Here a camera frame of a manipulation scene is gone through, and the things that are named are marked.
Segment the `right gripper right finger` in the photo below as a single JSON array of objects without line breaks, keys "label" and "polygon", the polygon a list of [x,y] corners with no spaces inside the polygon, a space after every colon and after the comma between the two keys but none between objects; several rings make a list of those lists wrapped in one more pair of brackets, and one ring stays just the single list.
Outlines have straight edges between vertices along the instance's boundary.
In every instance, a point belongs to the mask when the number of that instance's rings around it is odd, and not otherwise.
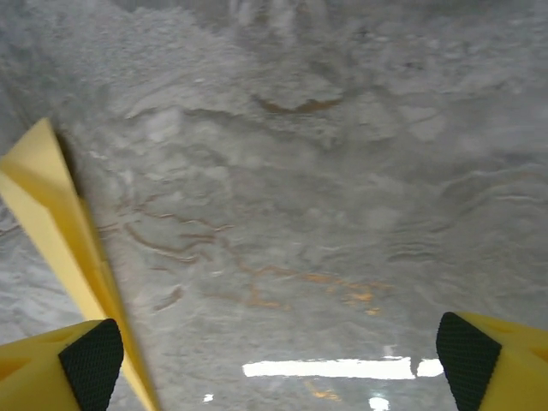
[{"label": "right gripper right finger", "polygon": [[436,349],[458,411],[548,411],[548,331],[447,312]]}]

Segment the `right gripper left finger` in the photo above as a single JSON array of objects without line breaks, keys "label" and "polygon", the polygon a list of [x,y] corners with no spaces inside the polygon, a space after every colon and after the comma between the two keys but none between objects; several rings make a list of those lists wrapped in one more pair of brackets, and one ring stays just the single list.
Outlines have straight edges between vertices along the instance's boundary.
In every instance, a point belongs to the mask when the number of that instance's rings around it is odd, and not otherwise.
[{"label": "right gripper left finger", "polygon": [[124,358],[114,319],[0,346],[0,411],[106,411]]}]

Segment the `yellow paper sheet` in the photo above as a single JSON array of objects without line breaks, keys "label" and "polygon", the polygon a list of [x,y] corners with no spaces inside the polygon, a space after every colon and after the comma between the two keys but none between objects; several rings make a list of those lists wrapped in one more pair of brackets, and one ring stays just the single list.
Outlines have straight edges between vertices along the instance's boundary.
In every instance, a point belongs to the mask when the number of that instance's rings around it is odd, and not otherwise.
[{"label": "yellow paper sheet", "polygon": [[146,411],[161,411],[98,230],[49,119],[36,122],[0,158],[0,197],[83,317],[117,322],[125,377]]}]

